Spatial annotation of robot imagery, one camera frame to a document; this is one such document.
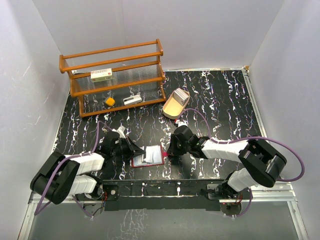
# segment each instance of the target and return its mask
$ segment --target beige basket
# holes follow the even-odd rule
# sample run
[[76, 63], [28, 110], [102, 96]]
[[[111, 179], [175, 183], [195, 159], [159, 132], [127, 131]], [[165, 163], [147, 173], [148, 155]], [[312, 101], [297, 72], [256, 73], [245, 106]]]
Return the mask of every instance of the beige basket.
[[189, 96], [186, 103], [182, 106], [179, 102], [177, 102], [177, 100], [174, 99], [174, 93], [172, 93], [163, 106], [163, 115], [170, 119], [177, 119], [177, 117], [181, 114], [181, 112], [189, 103], [190, 93], [187, 91], [184, 92]]

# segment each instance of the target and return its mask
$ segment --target white wall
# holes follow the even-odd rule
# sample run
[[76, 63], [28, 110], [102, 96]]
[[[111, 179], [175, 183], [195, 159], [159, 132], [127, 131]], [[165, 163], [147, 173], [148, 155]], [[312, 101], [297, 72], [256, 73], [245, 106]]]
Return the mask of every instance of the white wall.
[[[250, 67], [250, 79], [269, 137], [292, 146], [305, 162], [293, 184], [306, 230], [318, 240], [320, 217], [320, 1], [287, 0]], [[290, 157], [285, 177], [298, 175]]]
[[164, 69], [250, 65], [283, 0], [33, 0], [62, 54], [161, 40]]
[[0, 1], [0, 239], [17, 239], [30, 182], [48, 158], [69, 81], [31, 0]]

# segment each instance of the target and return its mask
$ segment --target wooden shelf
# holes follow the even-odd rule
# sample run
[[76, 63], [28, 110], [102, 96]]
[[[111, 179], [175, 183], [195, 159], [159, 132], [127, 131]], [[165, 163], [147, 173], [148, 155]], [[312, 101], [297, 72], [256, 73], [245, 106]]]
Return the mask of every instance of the wooden shelf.
[[[70, 94], [72, 97], [78, 97], [81, 117], [87, 117], [165, 102], [167, 100], [163, 89], [165, 75], [160, 61], [162, 55], [163, 49], [157, 39], [156, 41], [127, 46], [67, 56], [61, 55], [59, 69], [61, 73], [67, 72], [70, 80]], [[144, 61], [144, 59], [149, 60], [150, 57], [155, 57], [155, 59]], [[112, 69], [112, 80], [91, 81], [90, 71], [92, 69], [106, 68]], [[81, 70], [82, 73], [73, 74], [78, 70]], [[135, 92], [134, 90], [137, 90], [134, 94], [140, 94], [143, 101], [124, 106], [123, 98], [130, 97]], [[115, 99], [116, 104], [113, 107], [108, 107], [104, 103], [108, 97]], [[97, 101], [102, 103], [100, 110], [94, 110], [94, 104], [97, 104]]]

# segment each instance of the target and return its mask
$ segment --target gray floor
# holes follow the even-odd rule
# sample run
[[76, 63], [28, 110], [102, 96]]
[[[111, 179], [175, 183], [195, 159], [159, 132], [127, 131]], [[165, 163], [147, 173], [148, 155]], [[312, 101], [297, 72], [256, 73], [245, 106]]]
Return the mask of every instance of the gray floor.
[[253, 202], [249, 211], [235, 220], [220, 214], [201, 209], [141, 209], [102, 212], [91, 220], [75, 203], [52, 204], [34, 218], [28, 239], [298, 239], [287, 202]]

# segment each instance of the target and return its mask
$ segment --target marble pattern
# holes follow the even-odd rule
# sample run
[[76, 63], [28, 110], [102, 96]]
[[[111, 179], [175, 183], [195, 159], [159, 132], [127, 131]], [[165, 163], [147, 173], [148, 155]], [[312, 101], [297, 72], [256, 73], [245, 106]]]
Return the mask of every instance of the marble pattern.
[[[163, 86], [167, 98], [177, 88], [190, 92], [187, 107], [197, 109], [206, 117], [216, 139], [233, 140], [261, 134], [240, 70], [167, 71]], [[101, 109], [98, 104], [92, 107]], [[98, 120], [114, 129], [123, 125], [125, 134], [138, 146], [162, 145], [166, 150], [176, 127], [162, 114], [162, 107], [163, 103], [158, 103], [82, 119], [77, 98], [69, 96], [55, 150], [72, 155], [89, 151], [96, 140]], [[208, 135], [204, 121], [195, 112], [186, 112], [181, 119], [198, 136]], [[104, 131], [99, 130], [100, 142]], [[164, 162], [159, 166], [132, 168], [128, 161], [111, 158], [95, 174], [103, 180], [224, 179], [230, 172], [242, 168], [238, 162], [195, 158], [189, 154], [171, 160], [165, 157]]]

